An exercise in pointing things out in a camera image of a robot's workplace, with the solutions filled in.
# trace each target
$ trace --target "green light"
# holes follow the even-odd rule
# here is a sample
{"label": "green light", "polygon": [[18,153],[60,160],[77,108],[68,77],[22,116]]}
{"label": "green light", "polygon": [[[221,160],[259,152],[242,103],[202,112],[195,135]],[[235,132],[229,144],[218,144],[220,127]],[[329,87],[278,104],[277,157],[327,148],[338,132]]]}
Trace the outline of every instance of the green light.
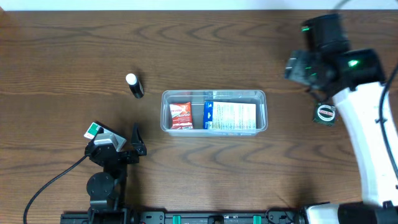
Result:
{"label": "green light", "polygon": [[350,60],[348,62],[348,66],[350,67],[356,66],[357,64],[359,64],[359,60]]}

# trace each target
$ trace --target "plastic bin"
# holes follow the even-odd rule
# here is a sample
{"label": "plastic bin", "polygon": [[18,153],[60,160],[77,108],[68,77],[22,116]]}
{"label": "plastic bin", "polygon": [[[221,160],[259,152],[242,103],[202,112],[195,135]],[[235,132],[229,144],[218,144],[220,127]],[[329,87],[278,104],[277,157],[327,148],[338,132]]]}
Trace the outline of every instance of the plastic bin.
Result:
{"label": "plastic bin", "polygon": [[[245,130],[203,129],[205,101],[256,104],[256,128]],[[170,104],[187,102],[191,102],[193,129],[170,129],[172,126]],[[171,136],[255,136],[260,131],[265,131],[267,126],[266,94],[261,90],[167,90],[162,95],[160,127]]]}

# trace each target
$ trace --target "white backdrop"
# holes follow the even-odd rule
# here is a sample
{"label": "white backdrop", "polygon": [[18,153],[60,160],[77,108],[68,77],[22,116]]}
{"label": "white backdrop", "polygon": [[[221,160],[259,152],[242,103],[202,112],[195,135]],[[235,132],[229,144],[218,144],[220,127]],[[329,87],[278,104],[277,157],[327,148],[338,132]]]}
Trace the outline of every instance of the white backdrop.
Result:
{"label": "white backdrop", "polygon": [[[5,11],[331,9],[341,0],[0,0]],[[398,9],[398,0],[351,0],[343,9]]]}

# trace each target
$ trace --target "glue bottle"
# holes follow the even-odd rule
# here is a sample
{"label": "glue bottle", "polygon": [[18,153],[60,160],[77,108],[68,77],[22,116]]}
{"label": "glue bottle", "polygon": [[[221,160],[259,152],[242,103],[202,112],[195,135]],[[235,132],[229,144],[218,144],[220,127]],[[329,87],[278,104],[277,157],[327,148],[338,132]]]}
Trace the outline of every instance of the glue bottle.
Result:
{"label": "glue bottle", "polygon": [[126,81],[130,86],[130,90],[132,94],[137,98],[141,98],[144,96],[144,89],[142,88],[141,83],[139,82],[138,78],[135,74],[130,73],[126,75]]}

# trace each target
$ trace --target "red snack package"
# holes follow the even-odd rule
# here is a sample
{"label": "red snack package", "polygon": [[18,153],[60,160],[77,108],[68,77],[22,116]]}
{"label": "red snack package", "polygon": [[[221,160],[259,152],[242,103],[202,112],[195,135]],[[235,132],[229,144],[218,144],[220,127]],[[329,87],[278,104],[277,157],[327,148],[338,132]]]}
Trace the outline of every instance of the red snack package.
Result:
{"label": "red snack package", "polygon": [[193,129],[191,103],[172,103],[170,112],[173,118],[171,129]]}

